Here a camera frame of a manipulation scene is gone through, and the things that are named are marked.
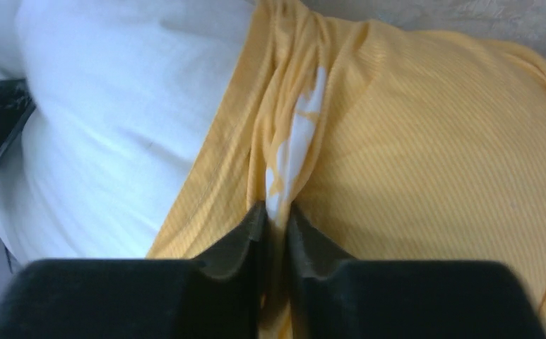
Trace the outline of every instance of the yellow shirt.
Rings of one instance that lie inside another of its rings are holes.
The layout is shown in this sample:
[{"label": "yellow shirt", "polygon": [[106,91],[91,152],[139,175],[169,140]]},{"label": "yellow shirt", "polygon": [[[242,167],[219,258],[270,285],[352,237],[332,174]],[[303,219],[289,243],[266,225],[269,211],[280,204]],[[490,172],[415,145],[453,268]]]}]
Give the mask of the yellow shirt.
[{"label": "yellow shirt", "polygon": [[[275,282],[296,201],[358,258],[504,262],[546,322],[546,61],[514,43],[261,0],[148,256],[199,254],[258,200]],[[286,316],[276,310],[261,336],[287,334]]]}]

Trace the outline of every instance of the wrinkled fabric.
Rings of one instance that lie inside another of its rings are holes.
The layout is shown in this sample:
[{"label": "wrinkled fabric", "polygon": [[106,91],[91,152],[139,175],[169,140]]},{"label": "wrinkled fabric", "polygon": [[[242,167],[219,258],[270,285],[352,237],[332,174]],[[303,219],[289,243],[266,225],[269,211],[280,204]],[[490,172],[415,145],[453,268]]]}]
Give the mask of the wrinkled fabric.
[{"label": "wrinkled fabric", "polygon": [[[195,256],[260,200],[273,224],[269,301],[296,201],[358,258],[501,261],[546,322],[546,60],[263,0],[148,256]],[[290,333],[277,306],[263,338]]]},{"label": "wrinkled fabric", "polygon": [[243,0],[0,0],[0,71],[24,73],[38,107],[0,164],[0,236],[20,262],[146,255],[252,9]]}]

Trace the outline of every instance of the white fabric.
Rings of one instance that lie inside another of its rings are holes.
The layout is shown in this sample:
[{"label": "white fabric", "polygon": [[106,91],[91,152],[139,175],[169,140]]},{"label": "white fabric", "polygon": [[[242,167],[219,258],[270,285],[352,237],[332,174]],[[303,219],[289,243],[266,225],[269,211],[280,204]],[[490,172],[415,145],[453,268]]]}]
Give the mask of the white fabric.
[{"label": "white fabric", "polygon": [[11,10],[2,19],[16,14],[0,27],[14,27],[18,44],[0,34],[10,52],[0,69],[16,74],[22,59],[39,107],[0,166],[1,238],[23,263],[144,257],[222,99],[252,5],[0,2]]}]

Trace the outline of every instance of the striped fabric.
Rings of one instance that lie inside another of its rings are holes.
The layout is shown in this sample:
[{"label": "striped fabric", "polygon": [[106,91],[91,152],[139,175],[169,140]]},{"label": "striped fabric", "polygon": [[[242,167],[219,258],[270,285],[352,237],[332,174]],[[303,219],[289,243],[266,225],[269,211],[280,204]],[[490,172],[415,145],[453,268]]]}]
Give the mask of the striped fabric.
[{"label": "striped fabric", "polygon": [[504,262],[546,322],[546,61],[262,0],[148,256],[200,253],[257,200],[275,229],[264,338],[290,335],[277,301],[291,201],[359,258]]}]

